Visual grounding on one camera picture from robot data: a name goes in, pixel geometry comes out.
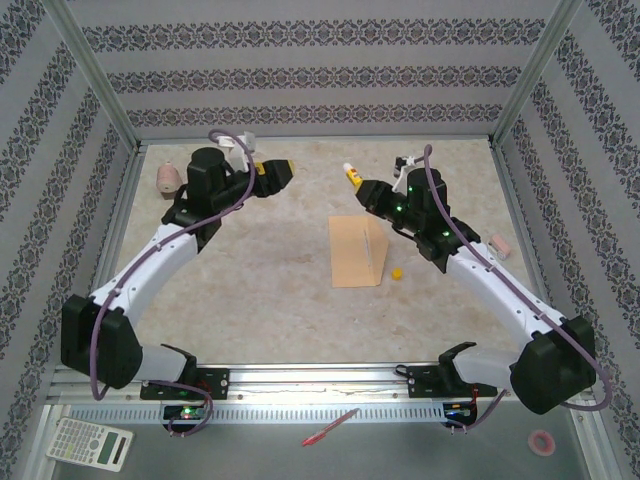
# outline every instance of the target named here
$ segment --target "pink eraser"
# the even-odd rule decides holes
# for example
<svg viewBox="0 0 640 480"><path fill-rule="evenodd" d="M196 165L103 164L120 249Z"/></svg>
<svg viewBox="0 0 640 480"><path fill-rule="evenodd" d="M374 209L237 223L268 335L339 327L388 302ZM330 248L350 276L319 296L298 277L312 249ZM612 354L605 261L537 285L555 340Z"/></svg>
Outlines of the pink eraser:
<svg viewBox="0 0 640 480"><path fill-rule="evenodd" d="M491 236L489 245L495 248L498 252L502 253L502 255L504 255L504 258L507 258L511 253L511 247L509 246L509 244L498 234Z"/></svg>

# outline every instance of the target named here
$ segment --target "calculator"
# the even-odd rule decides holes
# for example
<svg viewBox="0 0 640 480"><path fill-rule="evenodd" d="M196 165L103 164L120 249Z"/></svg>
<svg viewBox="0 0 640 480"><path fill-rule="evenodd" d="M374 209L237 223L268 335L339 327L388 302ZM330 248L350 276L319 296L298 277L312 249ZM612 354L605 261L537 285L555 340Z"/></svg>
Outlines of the calculator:
<svg viewBox="0 0 640 480"><path fill-rule="evenodd" d="M58 423L47 456L119 472L132 440L133 432L65 417Z"/></svg>

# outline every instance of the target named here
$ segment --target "damask pattern wall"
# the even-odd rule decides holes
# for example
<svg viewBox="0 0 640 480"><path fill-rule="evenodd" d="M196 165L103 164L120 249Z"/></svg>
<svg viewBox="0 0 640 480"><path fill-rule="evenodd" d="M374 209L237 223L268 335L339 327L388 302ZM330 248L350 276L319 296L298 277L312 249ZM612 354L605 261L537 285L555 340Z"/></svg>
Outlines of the damask pattern wall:
<svg viewBox="0 0 640 480"><path fill-rule="evenodd" d="M0 0L0 15L0 479L8 479L24 467L59 362L62 302L91 287L130 155L43 6Z"/></svg>
<svg viewBox="0 0 640 480"><path fill-rule="evenodd" d="M139 136L159 139L205 137L212 125L488 134L556 3L69 5Z"/></svg>
<svg viewBox="0 0 640 480"><path fill-rule="evenodd" d="M504 144L547 293L596 327L623 478L640 478L639 25L633 2L585 2Z"/></svg>

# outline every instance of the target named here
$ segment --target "glue stick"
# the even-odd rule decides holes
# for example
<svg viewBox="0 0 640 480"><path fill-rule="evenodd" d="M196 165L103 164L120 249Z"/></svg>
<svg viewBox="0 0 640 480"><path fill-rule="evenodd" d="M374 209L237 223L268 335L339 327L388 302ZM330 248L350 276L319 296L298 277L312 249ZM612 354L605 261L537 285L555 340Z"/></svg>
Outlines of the glue stick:
<svg viewBox="0 0 640 480"><path fill-rule="evenodd" d="M362 184L362 177L360 176L358 171L353 168L350 163L345 163L342 168L344 168L344 172L347 174L347 178L357 190L358 187L360 187L360 185Z"/></svg>

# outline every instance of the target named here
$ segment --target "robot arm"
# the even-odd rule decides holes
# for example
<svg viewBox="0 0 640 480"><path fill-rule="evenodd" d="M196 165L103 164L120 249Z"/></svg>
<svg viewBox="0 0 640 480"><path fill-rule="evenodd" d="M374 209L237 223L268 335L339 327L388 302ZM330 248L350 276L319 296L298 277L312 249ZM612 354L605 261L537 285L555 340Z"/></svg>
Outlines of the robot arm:
<svg viewBox="0 0 640 480"><path fill-rule="evenodd" d="M162 247L160 242L232 207L242 198L249 184L249 172L234 170L220 150L201 148L191 158L187 168L188 183L180 187L174 204L162 218L163 225L144 249L104 286L86 298L73 295L62 307L62 363L88 375L91 332L100 307L105 305L113 287L136 260L149 249L158 250L116 292L102 321L98 380L109 387L123 388L132 380L179 380L186 385L198 381L197 361L193 355L168 345L142 346L134 332L153 297L207 245L220 229L221 221L177 236ZM256 173L251 194L268 197L289 183L294 167L288 160L269 160L256 163Z"/></svg>
<svg viewBox="0 0 640 480"><path fill-rule="evenodd" d="M452 218L472 248L488 260L491 267L482 264L441 215L423 169L407 175L406 195L386 182L362 180L347 166L345 170L356 188L357 199L367 212L391 222L396 232L415 241L425 259L473 291L495 313L518 346L517 351L505 352L483 349L475 343L461 344L441 355L441 378L430 381L458 386L480 383L509 389L538 414L546 413L595 383L595 371L587 361L507 288L494 270L503 273L528 300L593 356L595 341L589 322L580 316L568 320L545 305L498 264L471 227ZM447 186L437 170L431 172L436 192L449 213Z"/></svg>

